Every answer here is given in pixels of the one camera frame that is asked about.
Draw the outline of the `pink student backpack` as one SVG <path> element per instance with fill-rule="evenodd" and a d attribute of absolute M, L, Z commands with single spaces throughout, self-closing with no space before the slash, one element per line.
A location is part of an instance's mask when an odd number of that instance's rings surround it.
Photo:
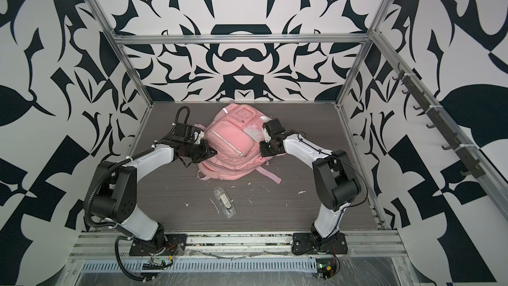
<path fill-rule="evenodd" d="M 281 179 L 263 168 L 270 158 L 261 156 L 260 142 L 265 140 L 263 124 L 271 118 L 247 104 L 229 104 L 205 130 L 205 140 L 217 151 L 198 164 L 200 180 L 238 180 L 258 171 L 277 184 Z"/>

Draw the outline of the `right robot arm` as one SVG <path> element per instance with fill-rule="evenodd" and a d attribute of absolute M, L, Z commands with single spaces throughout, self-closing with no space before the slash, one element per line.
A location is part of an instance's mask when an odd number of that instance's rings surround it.
<path fill-rule="evenodd" d="M 316 242 L 329 242 L 339 233 L 339 224 L 348 208 L 362 192 L 358 172 L 346 152 L 325 149 L 295 130 L 286 130 L 278 119 L 263 124 L 261 156 L 291 155 L 312 169 L 320 211 L 312 225 Z"/>

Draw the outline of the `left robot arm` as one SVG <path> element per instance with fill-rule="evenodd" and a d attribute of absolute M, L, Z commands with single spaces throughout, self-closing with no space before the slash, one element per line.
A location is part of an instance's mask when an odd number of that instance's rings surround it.
<path fill-rule="evenodd" d="M 83 203 L 84 221 L 94 228 L 110 227 L 125 238 L 159 253 L 167 246 L 162 224 L 138 206 L 138 183 L 160 167 L 188 158 L 198 164 L 217 154 L 205 140 L 205 130 L 187 119 L 176 118 L 170 131 L 151 147 L 113 163 L 102 162 L 96 169 Z"/>

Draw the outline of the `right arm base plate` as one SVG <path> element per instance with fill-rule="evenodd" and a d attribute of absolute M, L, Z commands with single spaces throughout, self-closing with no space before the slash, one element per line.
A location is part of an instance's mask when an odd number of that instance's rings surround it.
<path fill-rule="evenodd" d="M 349 248 L 343 233 L 336 233 L 329 238 L 321 238 L 314 233 L 295 233 L 292 235 L 294 255 L 304 254 L 347 254 Z"/>

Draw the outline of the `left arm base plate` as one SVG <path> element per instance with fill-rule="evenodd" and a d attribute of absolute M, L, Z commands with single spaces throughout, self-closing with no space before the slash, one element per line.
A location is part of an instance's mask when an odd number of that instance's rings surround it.
<path fill-rule="evenodd" d="M 150 241 L 135 238 L 129 251 L 130 256 L 178 256 L 185 252 L 186 234 L 157 234 Z"/>

